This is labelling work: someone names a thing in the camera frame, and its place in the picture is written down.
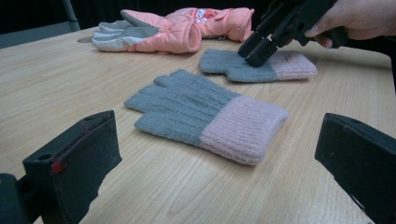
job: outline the pink ski glove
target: pink ski glove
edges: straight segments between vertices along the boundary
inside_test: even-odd
[[[196,52],[201,45],[201,32],[194,18],[177,15],[164,18],[152,13],[123,10],[121,16],[130,25],[107,29],[99,24],[92,43],[102,51]]]
[[[233,41],[243,42],[250,35],[253,12],[253,9],[246,7],[223,10],[188,7],[179,9],[165,18],[190,15],[195,18],[202,37],[226,35]]]

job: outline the knitted glove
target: knitted glove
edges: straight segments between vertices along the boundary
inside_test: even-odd
[[[226,74],[231,81],[272,82],[314,76],[317,68],[296,51],[278,51],[262,67],[251,67],[236,51],[208,49],[199,62],[209,74]]]
[[[178,70],[157,77],[125,101],[145,113],[134,125],[144,132],[205,148],[245,164],[263,160],[288,112],[228,91],[205,77]]]

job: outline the glove logo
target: glove logo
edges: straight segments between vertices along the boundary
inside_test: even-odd
[[[195,12],[195,21],[197,23],[206,23],[207,20],[215,17],[216,14],[215,12],[213,12],[210,9],[206,9],[206,8],[199,8],[196,12]]]

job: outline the wooden table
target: wooden table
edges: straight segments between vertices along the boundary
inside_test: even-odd
[[[292,43],[283,49],[304,53],[317,65],[317,76],[266,84],[208,77],[290,112],[264,161],[252,167],[140,132],[134,123],[141,114],[123,105],[157,76],[178,68],[200,74],[205,49],[238,50],[239,44],[205,40],[199,52],[183,55],[108,53],[78,43],[91,34],[83,30],[0,50],[1,173],[21,178],[24,158],[80,119],[114,110],[123,161],[81,223],[371,222],[314,153],[326,112],[396,137],[388,57]]]

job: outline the wood grain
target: wood grain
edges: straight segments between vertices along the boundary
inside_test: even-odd
[[[78,43],[92,29],[0,50],[0,172],[24,175],[21,161],[91,114],[116,113],[122,163],[105,179],[81,223],[369,223],[314,159],[326,112],[359,119],[396,137],[390,59],[359,49],[302,48],[318,68],[309,80],[241,84],[232,91],[280,105],[290,117],[265,160],[244,166],[205,150],[142,133],[123,102],[179,68],[202,74],[194,54],[99,52]]]

